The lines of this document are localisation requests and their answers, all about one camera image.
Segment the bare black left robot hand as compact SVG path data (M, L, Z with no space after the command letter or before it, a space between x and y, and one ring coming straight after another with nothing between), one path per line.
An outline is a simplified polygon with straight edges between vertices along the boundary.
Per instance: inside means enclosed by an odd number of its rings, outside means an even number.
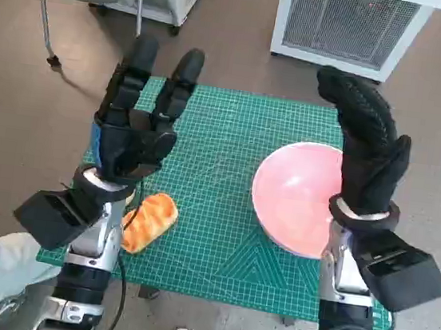
M91 149L101 178L135 184L161 168L177 141L173 127L194 94L205 53L191 49L164 82L150 111L135 108L151 79L159 44L150 35L134 39L113 72L94 114Z

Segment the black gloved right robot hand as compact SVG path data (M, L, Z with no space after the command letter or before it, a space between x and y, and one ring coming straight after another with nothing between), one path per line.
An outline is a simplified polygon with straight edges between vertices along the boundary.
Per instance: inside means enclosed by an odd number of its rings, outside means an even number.
M331 66L318 69L317 80L343 134L340 197L356 215L385 214L409 166L411 138L398 134L389 104L369 82Z

